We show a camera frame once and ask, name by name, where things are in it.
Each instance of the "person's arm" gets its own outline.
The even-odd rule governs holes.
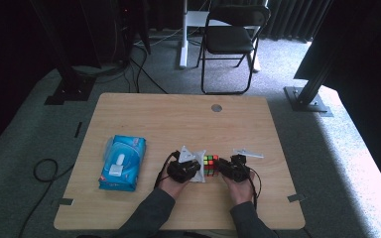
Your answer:
[[[149,237],[155,235],[169,219],[176,199],[189,183],[179,183],[167,178],[164,171],[159,186],[145,198],[129,219],[111,237]]]
[[[230,214],[236,226],[238,237],[276,238],[277,235],[258,218],[252,203],[253,190],[250,181],[247,179],[242,182],[236,182],[225,176],[222,178],[227,183],[234,205],[230,210]]]

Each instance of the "black metal base plate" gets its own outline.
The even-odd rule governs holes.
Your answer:
[[[81,85],[74,92],[64,90],[64,80],[61,80],[57,90],[53,96],[46,99],[45,105],[64,105],[65,101],[86,101],[91,93],[92,87],[96,80],[93,76],[78,76],[81,79]]]
[[[303,90],[302,87],[293,87],[293,86],[284,87],[284,91],[286,92],[287,98],[289,99],[293,110],[305,111],[305,112],[319,112],[320,116],[322,117],[333,116],[329,107],[323,104],[319,95],[317,95],[309,105],[300,104],[297,99],[302,90]]]

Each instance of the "person's right arm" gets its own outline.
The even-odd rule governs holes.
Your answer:
[[[227,183],[231,200],[234,205],[230,210],[230,214],[233,218],[234,225],[236,226],[238,237],[278,237],[262,220],[258,218],[258,214],[252,203],[253,190],[250,181],[247,179],[242,182],[236,182],[225,176],[222,178],[225,183]]]

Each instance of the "rubik's cube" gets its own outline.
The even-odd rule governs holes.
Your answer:
[[[203,173],[206,177],[218,176],[218,167],[214,161],[218,160],[218,155],[204,156],[203,157]]]

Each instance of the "blue plastic pack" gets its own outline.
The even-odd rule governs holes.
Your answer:
[[[145,154],[145,139],[116,135],[107,143],[100,189],[134,191]]]

